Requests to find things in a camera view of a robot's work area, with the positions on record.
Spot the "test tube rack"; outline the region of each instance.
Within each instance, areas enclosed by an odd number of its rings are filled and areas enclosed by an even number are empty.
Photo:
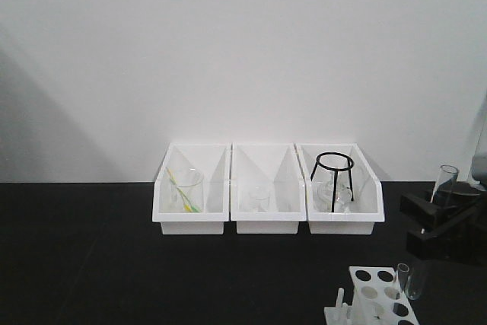
[[[354,289],[352,306],[339,288],[335,307],[325,307],[327,325],[419,325],[411,305],[394,281],[394,269],[350,266]]]

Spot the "black table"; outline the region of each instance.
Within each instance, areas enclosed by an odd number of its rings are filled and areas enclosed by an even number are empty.
[[[324,324],[349,266],[411,263],[402,193],[383,183],[386,222],[370,236],[162,236],[153,183],[1,184],[1,324]],[[487,323],[487,268],[434,262],[421,324]]]

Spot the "white plastic bin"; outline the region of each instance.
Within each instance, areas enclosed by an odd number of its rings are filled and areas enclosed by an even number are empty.
[[[231,220],[238,234],[296,234],[306,193],[292,144],[233,144]]]
[[[296,151],[306,181],[307,220],[311,234],[371,234],[375,222],[384,221],[382,186],[357,144],[315,145],[296,144]],[[354,202],[350,212],[320,212],[315,203],[320,199],[317,187],[329,177],[318,167],[311,182],[311,173],[318,154],[326,151],[348,155],[355,162],[352,168]]]
[[[223,234],[229,219],[230,153],[230,144],[169,145],[154,185],[152,210],[152,221],[161,223],[163,234]],[[193,168],[202,173],[201,212],[186,212],[174,203],[168,173]]]

